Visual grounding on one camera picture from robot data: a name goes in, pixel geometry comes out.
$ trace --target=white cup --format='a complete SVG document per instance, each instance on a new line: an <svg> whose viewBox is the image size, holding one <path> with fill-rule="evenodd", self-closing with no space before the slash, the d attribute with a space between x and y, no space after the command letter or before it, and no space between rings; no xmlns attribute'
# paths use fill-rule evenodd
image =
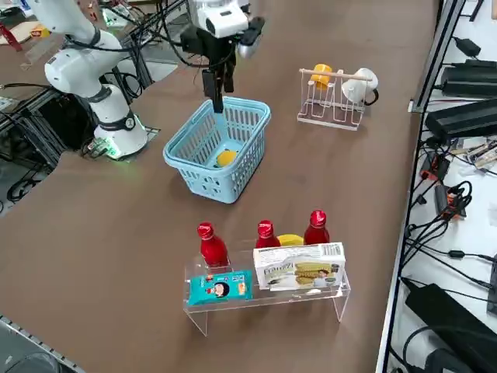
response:
<svg viewBox="0 0 497 373"><path fill-rule="evenodd" d="M372 80L370 82L355 79L347 80L342 84L343 95L353 103L363 102L366 106L373 105L380 97L377 90L378 77L369 68L360 68L354 75L363 76L364 78ZM370 93L374 93L374 100L368 103L365 98Z"/></svg>

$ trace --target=snack package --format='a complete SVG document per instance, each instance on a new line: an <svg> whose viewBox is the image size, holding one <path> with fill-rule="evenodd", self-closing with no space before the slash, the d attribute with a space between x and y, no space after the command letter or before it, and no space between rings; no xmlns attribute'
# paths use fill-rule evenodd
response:
<svg viewBox="0 0 497 373"><path fill-rule="evenodd" d="M254 249L260 289L325 288L342 282L345 255L341 242Z"/></svg>
<svg viewBox="0 0 497 373"><path fill-rule="evenodd" d="M208 274L190 279L188 305L205 305L232 299L252 299L250 270Z"/></svg>

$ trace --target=acrylic display stand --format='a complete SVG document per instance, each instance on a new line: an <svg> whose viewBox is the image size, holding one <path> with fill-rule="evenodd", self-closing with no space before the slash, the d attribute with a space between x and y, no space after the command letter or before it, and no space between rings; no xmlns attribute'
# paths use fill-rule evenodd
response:
<svg viewBox="0 0 497 373"><path fill-rule="evenodd" d="M314 71L301 68L301 111L297 115L300 122L320 124L321 126L342 128L343 130L357 131L364 114L364 98L366 90L360 94L363 100L354 103L347 99L342 92L342 85L347 80L369 82L371 79L360 75L338 72ZM311 76L329 76L326 89L319 89Z"/></svg>
<svg viewBox="0 0 497 373"><path fill-rule="evenodd" d="M202 256L196 257L185 267L185 282L183 292L183 309L193 323L199 328L204 336L207 336L207 321L209 312L223 311L228 309L241 309L244 307L258 307L261 305L278 305L281 303L313 301L316 299L331 298L335 306L339 322L342 321L347 300L350 295L350 285L347 275L344 273L342 283L328 288L314 288L291 291L260 290L255 274L252 250L229 253L230 267L216 268L214 273L232 272L233 270L252 271L252 293L253 299L241 301L226 301L210 303L208 305L188 305L189 279L195 276L205 276L213 271L205 265Z"/></svg>

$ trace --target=blue plastic basket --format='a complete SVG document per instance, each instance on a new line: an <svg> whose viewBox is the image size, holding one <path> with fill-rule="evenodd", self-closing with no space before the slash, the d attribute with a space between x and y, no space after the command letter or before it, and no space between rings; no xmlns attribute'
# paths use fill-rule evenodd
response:
<svg viewBox="0 0 497 373"><path fill-rule="evenodd" d="M271 118L265 103L224 97L224 112L203 103L164 147L165 162L178 169L189 189L226 204L235 202L264 156L264 128ZM217 156L237 152L223 168Z"/></svg>

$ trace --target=cracker box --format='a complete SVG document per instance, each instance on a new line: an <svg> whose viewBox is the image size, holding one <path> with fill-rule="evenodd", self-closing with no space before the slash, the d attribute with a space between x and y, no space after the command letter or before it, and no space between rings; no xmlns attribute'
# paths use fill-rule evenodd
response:
<svg viewBox="0 0 497 373"><path fill-rule="evenodd" d="M345 272L341 242L254 249L260 289L272 291L336 286Z"/></svg>

